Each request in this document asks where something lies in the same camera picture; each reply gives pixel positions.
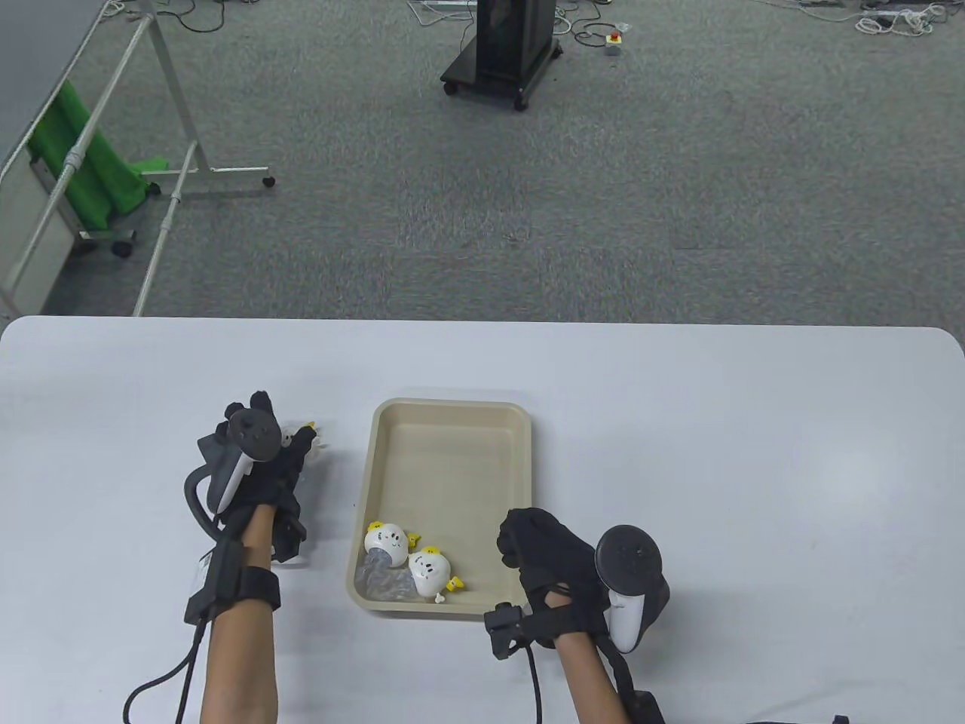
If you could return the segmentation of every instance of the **caster wheel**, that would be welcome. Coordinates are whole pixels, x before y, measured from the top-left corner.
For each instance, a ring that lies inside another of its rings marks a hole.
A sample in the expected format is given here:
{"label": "caster wheel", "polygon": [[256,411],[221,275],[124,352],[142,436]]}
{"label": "caster wheel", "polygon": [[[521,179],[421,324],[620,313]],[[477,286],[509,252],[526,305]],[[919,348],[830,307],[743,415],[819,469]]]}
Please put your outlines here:
{"label": "caster wheel", "polygon": [[134,244],[130,241],[115,241],[111,244],[111,254],[121,259],[126,259],[134,253]]}

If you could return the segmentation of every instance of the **beige tray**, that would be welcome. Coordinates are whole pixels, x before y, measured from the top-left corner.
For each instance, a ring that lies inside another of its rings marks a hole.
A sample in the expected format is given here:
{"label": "beige tray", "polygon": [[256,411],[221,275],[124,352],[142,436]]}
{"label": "beige tray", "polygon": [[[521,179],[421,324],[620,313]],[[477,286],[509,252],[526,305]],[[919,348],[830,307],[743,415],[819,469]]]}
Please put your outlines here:
{"label": "beige tray", "polygon": [[[390,400],[375,411],[365,483],[348,562],[348,593],[363,608],[425,617],[479,617],[500,601],[522,603],[517,571],[496,549],[510,508],[533,500],[530,416],[515,404]],[[363,598],[355,571],[375,520],[434,545],[466,584],[443,603]]]}

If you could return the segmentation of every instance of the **black cable on floor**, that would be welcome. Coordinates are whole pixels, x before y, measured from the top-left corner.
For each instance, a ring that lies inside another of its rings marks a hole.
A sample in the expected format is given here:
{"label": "black cable on floor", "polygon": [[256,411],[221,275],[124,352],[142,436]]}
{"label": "black cable on floor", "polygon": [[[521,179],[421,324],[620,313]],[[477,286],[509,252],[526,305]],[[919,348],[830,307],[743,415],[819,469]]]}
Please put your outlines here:
{"label": "black cable on floor", "polygon": [[195,0],[191,0],[191,7],[182,13],[172,13],[169,10],[162,10],[162,11],[159,11],[157,14],[158,16],[165,15],[167,17],[174,18],[178,23],[180,23],[180,26],[184,28],[184,30],[190,30],[192,33],[216,33],[219,30],[221,30],[223,27],[225,27],[226,0],[214,0],[214,2],[216,2],[218,5],[221,6],[221,20],[213,28],[192,28],[190,25],[184,22],[183,19],[186,15],[190,15],[198,9],[198,4],[195,2]]}
{"label": "black cable on floor", "polygon": [[533,658],[533,645],[526,646],[526,657],[530,659],[530,675],[533,677],[533,695],[537,700],[537,724],[542,724],[542,697],[539,695],[539,677],[537,676],[537,662]]}
{"label": "black cable on floor", "polygon": [[473,17],[472,11],[469,12],[469,22],[466,23],[466,27],[462,29],[462,38],[459,40],[459,52],[462,52],[462,46],[466,42],[466,31],[473,26],[476,19]]}
{"label": "black cable on floor", "polygon": [[155,686],[160,686],[161,684],[173,679],[178,675],[178,672],[187,667],[187,672],[184,674],[184,684],[181,687],[181,698],[178,705],[178,717],[175,719],[175,724],[181,724],[184,718],[184,710],[187,708],[187,694],[191,687],[191,676],[194,674],[194,664],[198,658],[198,650],[201,648],[201,641],[205,638],[205,629],[207,628],[207,622],[198,624],[194,629],[194,641],[191,642],[191,649],[188,651],[187,656],[185,656],[180,663],[175,666],[171,671],[163,676],[157,677],[147,683],[142,683],[136,689],[130,692],[127,697],[127,701],[124,702],[124,712],[122,714],[122,719],[124,724],[131,724],[130,722],[130,707],[134,703],[134,700],[143,694],[148,689],[153,689]]}
{"label": "black cable on floor", "polygon": [[[606,37],[610,33],[617,30],[617,26],[612,22],[606,22],[603,20],[603,14],[600,12],[601,5],[612,5],[613,0],[590,0],[590,5],[596,12],[596,15],[592,17],[581,17],[573,20],[573,39],[585,45],[586,47],[603,47],[606,45]],[[605,32],[599,33],[596,28],[606,29]]]}

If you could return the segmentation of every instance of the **hand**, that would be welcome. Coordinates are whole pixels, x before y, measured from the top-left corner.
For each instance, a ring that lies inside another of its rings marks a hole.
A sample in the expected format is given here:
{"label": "hand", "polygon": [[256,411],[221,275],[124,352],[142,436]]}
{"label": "hand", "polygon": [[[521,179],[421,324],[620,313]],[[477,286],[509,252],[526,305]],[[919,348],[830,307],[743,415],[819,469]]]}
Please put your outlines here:
{"label": "hand", "polygon": [[[275,420],[275,412],[266,392],[256,392],[251,396],[250,404],[252,409],[270,415],[277,427],[278,421]],[[225,409],[225,422],[218,425],[215,435],[221,438],[227,437],[229,421],[233,415],[244,408],[241,403],[229,404]],[[305,465],[305,456],[312,449],[312,441],[316,436],[315,429],[306,425],[292,436],[288,447],[279,449],[274,458],[252,465],[251,472],[241,480],[225,514],[231,509],[258,504],[284,508],[287,499],[290,498],[290,495],[285,493],[294,492],[298,476],[301,475],[302,467]]]}
{"label": "hand", "polygon": [[519,569],[534,611],[548,605],[546,594],[557,585],[567,587],[571,599],[588,607],[606,600],[593,547],[540,508],[511,510],[499,527],[496,546],[503,563]]}
{"label": "hand", "polygon": [[[273,427],[277,440],[280,440],[278,421],[265,392],[251,396],[252,409],[270,416],[265,426]],[[232,417],[244,410],[241,403],[232,403],[225,410],[226,421],[218,425],[215,437],[226,439],[230,434]],[[294,496],[295,485],[305,465],[305,456],[312,449],[312,441],[317,433],[306,425],[292,436],[288,447],[277,448],[271,459],[255,462],[251,471],[241,479],[231,502],[221,514],[222,519],[232,520],[240,530],[244,530],[259,506],[276,509],[272,530],[272,546],[277,561],[287,561],[298,555],[298,548],[306,538],[305,527],[299,522],[301,506]]]}

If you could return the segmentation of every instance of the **white table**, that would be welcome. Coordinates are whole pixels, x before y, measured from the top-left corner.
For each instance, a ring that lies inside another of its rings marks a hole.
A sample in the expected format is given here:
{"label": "white table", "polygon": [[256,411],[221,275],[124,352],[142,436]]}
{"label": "white table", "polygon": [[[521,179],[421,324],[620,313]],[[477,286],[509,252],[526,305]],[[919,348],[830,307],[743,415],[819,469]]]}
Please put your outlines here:
{"label": "white table", "polygon": [[[944,332],[29,318],[0,341],[0,720],[116,721],[180,660],[207,545],[182,481],[259,388],[332,446],[310,566],[282,573],[282,722],[425,721],[433,699],[438,721],[532,721],[525,657],[495,660],[480,624],[345,593],[372,412],[396,395],[524,405],[538,504],[590,541],[657,540],[673,594],[630,662],[669,724],[965,710],[965,359]],[[539,654],[545,720],[575,721]],[[170,722],[178,694],[134,721]]]}

